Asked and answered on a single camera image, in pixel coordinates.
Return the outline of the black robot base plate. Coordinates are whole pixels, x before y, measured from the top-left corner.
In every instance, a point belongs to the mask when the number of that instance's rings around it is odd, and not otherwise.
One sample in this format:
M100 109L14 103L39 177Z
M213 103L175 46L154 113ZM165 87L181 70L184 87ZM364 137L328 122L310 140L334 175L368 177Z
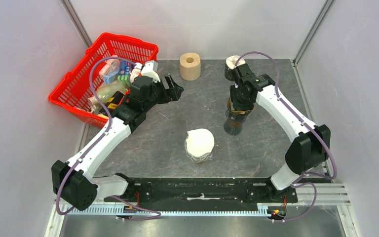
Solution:
M298 202L293 188L271 193L266 178L129 178L120 198L155 211L254 211Z

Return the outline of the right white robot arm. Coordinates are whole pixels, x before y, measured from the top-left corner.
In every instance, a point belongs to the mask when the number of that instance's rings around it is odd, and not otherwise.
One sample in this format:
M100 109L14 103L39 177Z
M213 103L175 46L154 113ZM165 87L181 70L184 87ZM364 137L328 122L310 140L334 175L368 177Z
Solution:
M278 122L291 142L284 165L269 178L265 188L266 198L277 202L301 175L328 159L330 129L302 115L275 87L272 78L267 74L256 76L246 63L226 62L225 77L235 83L230 86L227 101L227 133L239 134L242 123L259 105Z

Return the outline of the brown paper coffee filter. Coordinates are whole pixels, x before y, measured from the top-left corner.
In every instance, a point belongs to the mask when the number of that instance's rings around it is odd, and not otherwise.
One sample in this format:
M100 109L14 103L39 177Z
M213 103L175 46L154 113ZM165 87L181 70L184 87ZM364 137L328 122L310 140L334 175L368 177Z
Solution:
M232 109L232 102L231 102L231 98L230 97L227 99L227 109L232 114L235 114L235 115L248 115L248 114L250 114L253 111L253 109L251 109L251 110L233 110Z

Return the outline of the dark smoked plastic dripper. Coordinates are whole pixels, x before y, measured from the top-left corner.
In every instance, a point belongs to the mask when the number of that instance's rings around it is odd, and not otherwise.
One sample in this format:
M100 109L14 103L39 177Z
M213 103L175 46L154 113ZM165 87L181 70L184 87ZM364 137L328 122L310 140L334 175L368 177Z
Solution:
M244 123L248 115L235 115L232 114L228 109L226 111L227 118L235 123Z

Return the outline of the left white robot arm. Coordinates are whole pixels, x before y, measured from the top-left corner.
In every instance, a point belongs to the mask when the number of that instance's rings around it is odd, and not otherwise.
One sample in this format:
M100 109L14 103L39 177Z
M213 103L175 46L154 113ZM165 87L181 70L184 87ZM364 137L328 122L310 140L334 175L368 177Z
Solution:
M165 79L168 88L161 81L154 82L150 76L138 76L100 132L66 162L57 160L52 165L52 185L57 203L63 199L71 208L83 211L97 199L118 196L127 202L134 198L135 188L125 177L95 178L94 174L113 149L146 119L152 107L180 99L184 88L169 74Z

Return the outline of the white paper coffee filter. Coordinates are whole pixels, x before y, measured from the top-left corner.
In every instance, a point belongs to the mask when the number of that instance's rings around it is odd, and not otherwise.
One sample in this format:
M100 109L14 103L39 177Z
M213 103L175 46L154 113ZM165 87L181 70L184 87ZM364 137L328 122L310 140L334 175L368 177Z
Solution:
M199 128L187 132L185 140L186 151L189 155L200 158L212 152L215 145L213 133L208 129Z

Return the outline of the clear glass dripper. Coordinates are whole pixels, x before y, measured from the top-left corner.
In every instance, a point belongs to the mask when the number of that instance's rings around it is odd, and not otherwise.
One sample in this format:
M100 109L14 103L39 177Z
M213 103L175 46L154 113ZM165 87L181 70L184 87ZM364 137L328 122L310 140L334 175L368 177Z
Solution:
M189 152L186 143L185 143L185 150L186 150L186 153L187 153L187 157L189 159L191 159L194 163L197 163L197 164L202 164L202 163L206 162L207 160L212 160L214 158L212 153L206 153L206 154L204 154L204 155L202 155L200 157L193 156Z

